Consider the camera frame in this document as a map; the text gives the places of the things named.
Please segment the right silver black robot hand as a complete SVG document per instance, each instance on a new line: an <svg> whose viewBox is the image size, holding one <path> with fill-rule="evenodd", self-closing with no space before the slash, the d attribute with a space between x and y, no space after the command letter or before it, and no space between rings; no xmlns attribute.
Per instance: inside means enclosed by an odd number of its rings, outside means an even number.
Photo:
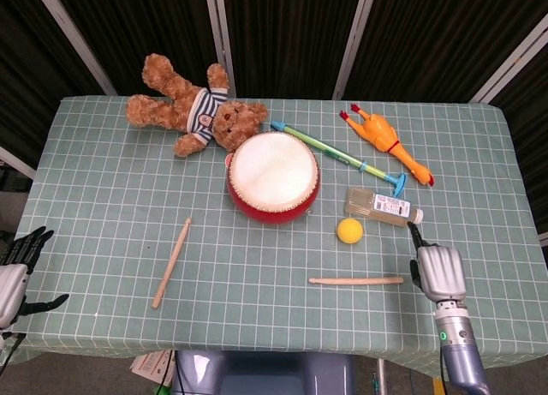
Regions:
<svg viewBox="0 0 548 395"><path fill-rule="evenodd" d="M416 257L409 263L411 279L432 302L463 302L467 295L462 257L455 248L427 242L416 224L408 223Z"/></svg>

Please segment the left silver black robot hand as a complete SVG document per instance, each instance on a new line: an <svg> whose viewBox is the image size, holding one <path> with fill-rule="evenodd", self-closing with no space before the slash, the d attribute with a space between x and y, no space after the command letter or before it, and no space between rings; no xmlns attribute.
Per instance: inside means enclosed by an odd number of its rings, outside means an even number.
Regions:
<svg viewBox="0 0 548 395"><path fill-rule="evenodd" d="M45 243L54 235L53 230L39 227L30 234L15 239L1 253L1 329L6 330L19 317L49 312L59 308L68 299L62 294L50 302L27 302L27 285Z"/></svg>

